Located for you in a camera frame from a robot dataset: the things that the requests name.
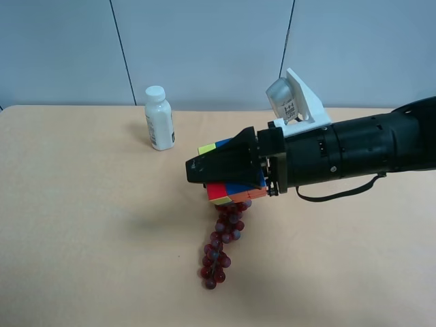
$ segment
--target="gray wall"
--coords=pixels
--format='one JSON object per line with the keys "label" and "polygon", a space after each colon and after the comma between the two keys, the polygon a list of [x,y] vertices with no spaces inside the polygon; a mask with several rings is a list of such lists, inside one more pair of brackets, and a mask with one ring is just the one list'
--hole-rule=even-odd
{"label": "gray wall", "polygon": [[[285,66],[326,106],[399,106],[436,94],[436,1],[296,0]],[[291,0],[2,0],[0,106],[143,104],[266,109]]]}

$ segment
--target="black strap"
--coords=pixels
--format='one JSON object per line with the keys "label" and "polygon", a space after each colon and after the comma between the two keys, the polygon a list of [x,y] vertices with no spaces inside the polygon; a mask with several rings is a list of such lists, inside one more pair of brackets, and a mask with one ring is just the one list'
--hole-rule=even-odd
{"label": "black strap", "polygon": [[298,196],[300,198],[302,198],[303,200],[310,201],[310,202],[325,202],[325,201],[329,201],[329,200],[333,200],[333,199],[337,199],[337,198],[343,198],[344,196],[354,196],[356,194],[360,194],[360,193],[363,193],[365,191],[368,191],[370,188],[372,188],[372,186],[374,186],[374,183],[377,179],[383,178],[383,177],[386,177],[385,172],[381,172],[381,173],[377,174],[377,176],[375,176],[373,179],[371,179],[368,183],[366,183],[360,187],[357,187],[355,189],[350,189],[349,191],[339,192],[336,194],[332,194],[331,196],[322,196],[319,198],[312,198],[310,196],[301,195],[300,192],[298,191],[298,189],[300,188],[299,186],[297,186],[295,188],[295,190],[297,191]]}

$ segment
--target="rubik's cube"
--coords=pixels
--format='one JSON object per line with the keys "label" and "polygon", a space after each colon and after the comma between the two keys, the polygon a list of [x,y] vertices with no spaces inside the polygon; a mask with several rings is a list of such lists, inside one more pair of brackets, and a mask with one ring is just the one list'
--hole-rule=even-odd
{"label": "rubik's cube", "polygon": [[[198,148],[198,154],[202,155],[206,152],[212,151],[230,140],[231,139],[228,138],[227,140],[201,146]],[[266,183],[262,170],[260,172],[260,178],[261,189],[255,189],[251,186],[236,183],[207,183],[207,196],[209,201],[217,205],[261,198],[266,195]]]}

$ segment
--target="plastic grapes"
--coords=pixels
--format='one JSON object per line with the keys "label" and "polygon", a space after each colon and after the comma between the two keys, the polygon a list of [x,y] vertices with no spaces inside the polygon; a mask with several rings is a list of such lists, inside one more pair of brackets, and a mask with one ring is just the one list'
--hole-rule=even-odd
{"label": "plastic grapes", "polygon": [[235,204],[215,206],[219,211],[219,218],[215,224],[215,231],[211,234],[211,243],[204,246],[203,268],[200,271],[201,277],[208,290],[217,287],[217,283],[225,280],[223,268],[228,268],[232,261],[222,251],[224,244],[240,238],[240,231],[245,224],[240,220],[243,211],[251,206],[251,200]]}

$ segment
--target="table surface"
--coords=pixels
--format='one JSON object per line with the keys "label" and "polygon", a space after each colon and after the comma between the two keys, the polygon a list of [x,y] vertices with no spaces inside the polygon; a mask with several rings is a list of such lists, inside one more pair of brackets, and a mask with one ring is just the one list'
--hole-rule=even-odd
{"label": "table surface", "polygon": [[[377,109],[331,109],[334,121]],[[0,114],[0,326],[434,326],[435,172],[359,196],[261,198],[227,279],[198,276],[217,218],[187,183],[197,147],[271,112],[174,112],[151,148],[141,107],[14,106]],[[303,187],[310,196],[370,177]]]}

